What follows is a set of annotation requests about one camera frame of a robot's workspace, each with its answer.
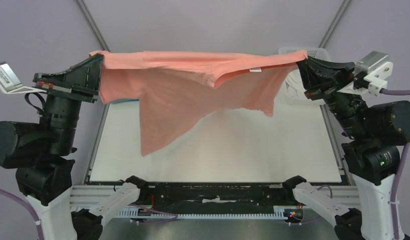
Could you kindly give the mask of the pink t shirt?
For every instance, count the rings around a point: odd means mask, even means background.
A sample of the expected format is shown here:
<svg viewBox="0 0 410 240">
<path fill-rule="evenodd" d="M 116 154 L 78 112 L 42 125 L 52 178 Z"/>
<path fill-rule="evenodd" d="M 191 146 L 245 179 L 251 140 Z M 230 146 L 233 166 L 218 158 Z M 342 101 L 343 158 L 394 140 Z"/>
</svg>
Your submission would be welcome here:
<svg viewBox="0 0 410 240">
<path fill-rule="evenodd" d="M 200 119 L 225 109 L 273 116 L 287 75 L 305 50 L 269 56 L 187 51 L 101 51 L 103 103 L 138 100 L 141 154 L 156 152 Z"/>
</svg>

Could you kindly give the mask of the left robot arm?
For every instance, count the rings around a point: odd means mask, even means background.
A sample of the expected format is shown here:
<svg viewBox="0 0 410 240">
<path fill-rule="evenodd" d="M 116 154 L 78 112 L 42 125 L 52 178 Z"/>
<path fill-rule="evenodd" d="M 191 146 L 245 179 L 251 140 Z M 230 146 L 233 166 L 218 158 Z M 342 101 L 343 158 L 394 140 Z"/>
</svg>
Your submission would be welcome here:
<svg viewBox="0 0 410 240">
<path fill-rule="evenodd" d="M 0 62 L 0 90 L 7 95 L 36 96 L 38 123 L 0 121 L 0 167 L 16 169 L 23 198 L 6 192 L 32 215 L 41 240 L 97 240 L 122 209 L 144 204 L 146 187 L 124 183 L 108 198 L 89 209 L 72 212 L 71 171 L 67 159 L 73 147 L 81 104 L 98 99 L 104 56 L 95 54 L 58 73 L 37 73 L 33 87 L 24 86 L 6 62 Z"/>
</svg>

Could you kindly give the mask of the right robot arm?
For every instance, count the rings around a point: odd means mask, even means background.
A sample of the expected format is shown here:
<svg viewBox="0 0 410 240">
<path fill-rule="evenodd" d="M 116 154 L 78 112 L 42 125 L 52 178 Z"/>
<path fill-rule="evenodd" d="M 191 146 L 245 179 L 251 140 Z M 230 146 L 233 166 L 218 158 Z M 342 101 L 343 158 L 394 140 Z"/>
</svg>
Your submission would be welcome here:
<svg viewBox="0 0 410 240">
<path fill-rule="evenodd" d="M 342 144 L 360 208 L 337 203 L 301 176 L 286 180 L 282 199 L 306 205 L 332 225 L 340 240 L 406 240 L 398 214 L 397 189 L 410 145 L 410 101 L 369 107 L 362 95 L 410 95 L 388 90 L 393 64 L 373 51 L 357 62 L 335 63 L 314 57 L 297 63 L 305 96 L 323 100 L 350 139 Z"/>
</svg>

